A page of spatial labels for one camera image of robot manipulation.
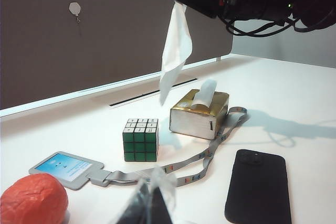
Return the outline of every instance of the orange ball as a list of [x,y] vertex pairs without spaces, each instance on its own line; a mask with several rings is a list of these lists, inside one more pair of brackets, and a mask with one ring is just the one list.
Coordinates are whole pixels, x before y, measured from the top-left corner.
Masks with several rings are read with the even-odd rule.
[[47,173],[19,179],[0,201],[1,224],[61,224],[68,207],[63,185]]

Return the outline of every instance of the black cable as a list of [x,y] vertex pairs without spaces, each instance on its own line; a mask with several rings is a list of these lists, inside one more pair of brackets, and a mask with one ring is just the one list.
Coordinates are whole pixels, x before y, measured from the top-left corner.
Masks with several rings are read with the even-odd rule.
[[[234,27],[232,24],[233,24],[233,22],[235,22],[235,21],[237,21],[237,20],[232,19],[231,21],[228,22],[228,24],[231,25],[232,27]],[[268,28],[271,28],[271,27],[273,27],[273,26],[279,25],[280,23],[283,23],[283,22],[284,22],[283,20],[279,20],[279,21],[276,21],[276,22],[267,23],[267,24],[265,24],[265,25],[259,27],[259,28],[256,29],[256,30],[249,31],[249,32],[243,32],[243,34],[235,34],[235,35],[237,35],[237,36],[249,36],[249,35],[254,35],[254,34],[259,33],[259,32],[261,32],[261,31],[264,31],[264,30],[266,30],[266,29],[268,29]]]
[[[247,33],[247,32],[244,32],[236,27],[234,27],[233,25],[230,24],[230,22],[227,22],[223,17],[219,17],[220,20],[226,25],[226,30],[232,34],[232,35],[236,35],[236,36],[249,36],[249,37],[255,37],[255,38],[264,38],[264,37],[268,37],[268,36],[272,36],[272,35],[275,35],[275,34],[278,34],[286,29],[288,29],[289,27],[293,26],[297,21],[299,21],[300,19],[297,18],[295,20],[292,20],[291,23],[289,23],[287,26],[279,29],[279,30],[276,30],[276,31],[273,31],[271,33],[268,33],[268,34],[250,34],[250,33]],[[229,28],[231,28],[232,30],[234,31],[237,31],[239,32],[240,34],[236,34],[234,33],[233,31],[231,31]]]
[[317,29],[320,29],[320,25],[323,25],[323,23],[331,16],[334,15],[334,7],[331,8],[331,11],[322,19],[320,20],[318,23],[310,26],[310,27],[305,27],[305,28],[299,28],[294,26],[294,31],[297,31],[298,33],[308,33],[310,31],[314,31]]

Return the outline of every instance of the badge screen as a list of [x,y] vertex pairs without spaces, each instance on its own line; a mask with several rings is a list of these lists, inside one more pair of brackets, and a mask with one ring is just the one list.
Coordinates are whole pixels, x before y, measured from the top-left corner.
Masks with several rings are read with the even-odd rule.
[[72,182],[91,165],[89,162],[58,153],[35,169]]

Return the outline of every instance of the brown panel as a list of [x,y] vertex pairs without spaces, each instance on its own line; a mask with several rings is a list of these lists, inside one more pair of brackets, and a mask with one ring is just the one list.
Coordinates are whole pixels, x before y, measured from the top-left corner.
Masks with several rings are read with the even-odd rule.
[[[80,24],[70,2],[82,8]],[[1,109],[161,69],[173,1],[2,0]],[[219,20],[187,9],[188,63],[228,54]]]

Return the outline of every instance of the white wall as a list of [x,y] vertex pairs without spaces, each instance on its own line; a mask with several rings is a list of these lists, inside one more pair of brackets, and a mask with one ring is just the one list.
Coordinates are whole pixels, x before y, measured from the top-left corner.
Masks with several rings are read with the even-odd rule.
[[[236,26],[245,31],[262,24],[264,22],[259,20],[236,22]],[[268,38],[235,37],[232,52],[336,68],[335,38],[336,25],[307,34],[300,34],[289,28]]]

